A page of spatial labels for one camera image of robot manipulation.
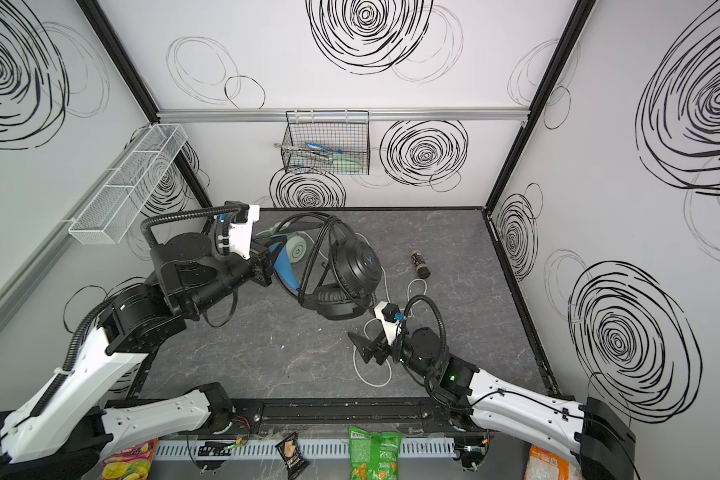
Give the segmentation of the mint green headphones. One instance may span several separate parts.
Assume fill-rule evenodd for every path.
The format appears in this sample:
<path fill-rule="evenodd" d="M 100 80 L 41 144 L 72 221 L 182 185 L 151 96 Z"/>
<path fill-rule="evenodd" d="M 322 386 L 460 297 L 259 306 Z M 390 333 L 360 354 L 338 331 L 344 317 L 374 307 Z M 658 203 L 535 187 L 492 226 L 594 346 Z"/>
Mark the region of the mint green headphones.
<path fill-rule="evenodd" d="M 280 223 L 275 224 L 275 226 L 271 227 L 268 230 L 259 232 L 259 236 L 261 236 L 263 238 L 263 237 L 274 235 L 274 230 L 278 226 L 280 226 Z M 315 249 L 315 247 L 317 247 L 317 244 L 316 244 L 314 238 L 306 231 L 299 231 L 296 233 L 288 233 L 288 234 L 284 234 L 284 235 L 287 238 L 287 240 L 285 240 L 284 243 L 283 242 L 276 243 L 276 246 L 280 246 L 280 244 L 283 245 L 283 248 L 280 251 L 280 254 L 278 256 L 278 260 L 280 259 L 282 254 L 285 254 L 288 258 L 289 265 L 292 265 L 294 263 L 299 263 L 302 260 L 306 261 L 308 259 L 309 254 L 311 254 L 312 251 Z M 320 258 L 322 258 L 323 260 L 325 260 L 325 261 L 329 260 L 328 256 L 320 250 L 320 247 L 317 247 L 317 253 L 318 253 L 318 256 Z M 383 291 L 384 291 L 384 297 L 385 297 L 384 300 L 389 301 L 390 293 L 389 293 L 387 272 L 383 266 L 381 267 L 381 270 L 382 270 L 382 285 L 383 285 Z M 420 282 L 423 285 L 423 291 L 421 293 L 425 294 L 425 295 L 427 294 L 428 284 L 427 284 L 426 280 L 421 279 L 421 278 L 414 278 L 413 280 L 411 280 L 409 282 L 408 286 L 406 287 L 406 299 L 407 300 L 410 300 L 411 297 L 413 296 L 413 293 L 414 293 L 413 285 L 416 284 L 417 282 Z M 368 333 L 369 325 L 371 325 L 371 324 L 376 325 L 377 323 L 378 323 L 378 319 L 375 318 L 374 316 L 371 316 L 366 319 L 366 322 L 363 325 L 363 335 L 367 340 L 371 340 L 371 337 Z M 392 368 L 392 364 L 389 359 L 384 361 L 384 365 L 386 365 L 387 371 L 388 371 L 388 378 L 383 383 L 378 384 L 378 383 L 372 383 L 372 382 L 367 381 L 361 375 L 361 373 L 358 369 L 358 356 L 359 356 L 359 353 L 358 353 L 357 347 L 353 347 L 353 353 L 352 353 L 353 368 L 354 368 L 354 371 L 360 381 L 362 381 L 365 385 L 372 387 L 374 389 L 380 389 L 380 388 L 383 388 L 383 387 L 386 387 L 387 385 L 389 385 L 389 383 L 393 379 L 393 368 Z"/>

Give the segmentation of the black blue headphones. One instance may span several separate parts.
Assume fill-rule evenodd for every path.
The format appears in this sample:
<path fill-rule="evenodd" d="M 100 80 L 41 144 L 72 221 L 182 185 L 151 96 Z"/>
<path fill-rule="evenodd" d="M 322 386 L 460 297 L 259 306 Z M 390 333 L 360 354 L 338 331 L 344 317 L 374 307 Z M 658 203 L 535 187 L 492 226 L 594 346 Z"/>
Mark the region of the black blue headphones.
<path fill-rule="evenodd" d="M 293 273 L 288 236 L 315 230 L 313 250 L 299 278 Z M 383 269 L 373 248 L 335 215 L 303 212 L 271 227 L 263 237 L 275 256 L 274 278 L 298 305 L 330 321 L 358 318 L 374 305 Z"/>

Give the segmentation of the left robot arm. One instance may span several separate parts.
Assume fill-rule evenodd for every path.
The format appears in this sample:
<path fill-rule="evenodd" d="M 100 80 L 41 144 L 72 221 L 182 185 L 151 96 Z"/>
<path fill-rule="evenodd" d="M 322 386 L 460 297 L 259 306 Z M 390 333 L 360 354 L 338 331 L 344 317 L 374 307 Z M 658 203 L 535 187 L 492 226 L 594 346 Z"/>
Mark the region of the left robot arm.
<path fill-rule="evenodd" d="M 218 383 L 139 405 L 109 407 L 106 395 L 241 285 L 270 284 L 272 254 L 252 234 L 259 216 L 258 206 L 230 201 L 142 221 L 153 273 L 93 307 L 53 377 L 21 407 L 0 412 L 0 479 L 79 478 L 138 443 L 220 433 L 235 422 Z"/>

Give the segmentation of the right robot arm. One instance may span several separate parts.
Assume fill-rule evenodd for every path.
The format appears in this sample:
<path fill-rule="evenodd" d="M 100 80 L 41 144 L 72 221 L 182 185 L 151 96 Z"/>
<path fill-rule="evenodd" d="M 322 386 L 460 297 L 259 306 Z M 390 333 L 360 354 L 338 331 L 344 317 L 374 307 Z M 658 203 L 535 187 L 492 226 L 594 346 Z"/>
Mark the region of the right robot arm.
<path fill-rule="evenodd" d="M 578 466 L 586 479 L 637 479 L 636 437 L 604 401 L 547 396 L 502 380 L 451 353 L 436 303 L 426 295 L 404 307 L 373 309 L 381 330 L 348 337 L 364 363 L 393 362 L 462 425 L 508 434 Z"/>

